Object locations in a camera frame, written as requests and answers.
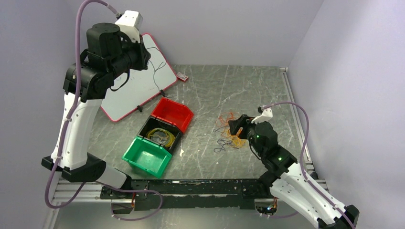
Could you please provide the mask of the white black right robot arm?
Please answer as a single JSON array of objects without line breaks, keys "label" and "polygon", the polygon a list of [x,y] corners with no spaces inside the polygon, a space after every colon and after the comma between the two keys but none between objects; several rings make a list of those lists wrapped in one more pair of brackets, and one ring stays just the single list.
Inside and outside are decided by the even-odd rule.
[{"label": "white black right robot arm", "polygon": [[359,210],[334,198],[278,143],[278,134],[267,122],[245,114],[228,122],[230,134],[247,140],[267,171],[259,178],[258,192],[284,201],[317,229],[353,229]]}]

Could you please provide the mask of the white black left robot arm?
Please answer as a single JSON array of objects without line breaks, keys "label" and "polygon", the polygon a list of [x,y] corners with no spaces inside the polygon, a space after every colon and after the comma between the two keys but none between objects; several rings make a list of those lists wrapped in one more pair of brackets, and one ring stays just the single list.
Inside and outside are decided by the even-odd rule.
[{"label": "white black left robot arm", "polygon": [[99,182],[113,187],[119,198],[132,192],[132,179],[88,153],[95,116],[108,89],[120,75],[146,70],[150,53],[134,25],[98,23],[86,32],[87,48],[64,80],[64,118],[57,144],[41,161],[69,182]]}]

